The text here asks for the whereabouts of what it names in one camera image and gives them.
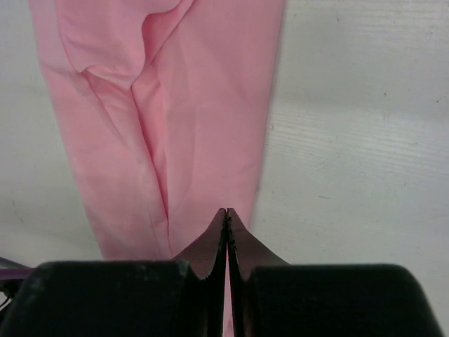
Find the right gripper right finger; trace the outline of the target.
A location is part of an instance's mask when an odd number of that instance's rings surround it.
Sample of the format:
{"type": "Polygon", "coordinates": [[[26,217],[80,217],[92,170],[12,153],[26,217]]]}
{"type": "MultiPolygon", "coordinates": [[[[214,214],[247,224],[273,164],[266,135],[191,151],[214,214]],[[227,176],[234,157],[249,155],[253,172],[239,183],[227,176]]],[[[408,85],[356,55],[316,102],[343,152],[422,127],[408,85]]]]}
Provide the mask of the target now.
{"type": "Polygon", "coordinates": [[[291,265],[227,210],[235,336],[441,336],[422,287],[392,264],[291,265]]]}

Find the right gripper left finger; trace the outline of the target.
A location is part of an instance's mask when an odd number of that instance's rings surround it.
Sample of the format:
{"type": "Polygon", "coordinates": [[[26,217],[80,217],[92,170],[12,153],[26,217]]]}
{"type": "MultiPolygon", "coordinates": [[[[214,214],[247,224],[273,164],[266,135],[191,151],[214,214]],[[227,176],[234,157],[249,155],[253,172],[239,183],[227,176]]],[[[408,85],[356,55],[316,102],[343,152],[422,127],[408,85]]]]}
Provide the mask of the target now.
{"type": "Polygon", "coordinates": [[[227,213],[170,260],[56,261],[1,273],[2,336],[220,336],[227,213]]]}

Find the pink t shirt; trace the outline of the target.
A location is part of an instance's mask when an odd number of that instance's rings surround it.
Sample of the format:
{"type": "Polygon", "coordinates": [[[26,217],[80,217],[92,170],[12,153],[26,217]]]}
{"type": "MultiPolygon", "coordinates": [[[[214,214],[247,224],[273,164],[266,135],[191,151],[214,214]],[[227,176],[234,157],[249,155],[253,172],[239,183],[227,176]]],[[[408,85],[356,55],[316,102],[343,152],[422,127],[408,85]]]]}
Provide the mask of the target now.
{"type": "Polygon", "coordinates": [[[282,1],[31,1],[39,65],[102,257],[249,224],[282,1]]]}

